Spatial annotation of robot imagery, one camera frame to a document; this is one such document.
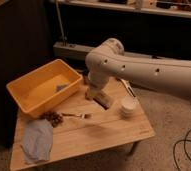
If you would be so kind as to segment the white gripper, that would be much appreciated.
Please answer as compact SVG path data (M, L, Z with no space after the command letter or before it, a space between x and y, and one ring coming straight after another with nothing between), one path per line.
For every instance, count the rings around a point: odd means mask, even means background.
M112 105L111 97L101 91L107 82L107 79L90 79L89 87L85 93L86 100L92 101L94 98L94 100L105 110L109 109Z

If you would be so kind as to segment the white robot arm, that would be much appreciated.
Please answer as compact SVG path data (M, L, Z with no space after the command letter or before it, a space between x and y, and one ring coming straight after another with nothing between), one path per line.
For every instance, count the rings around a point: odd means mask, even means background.
M123 44L109 38L86 55L85 63L92 97L117 77L191 101L191 61L128 57Z

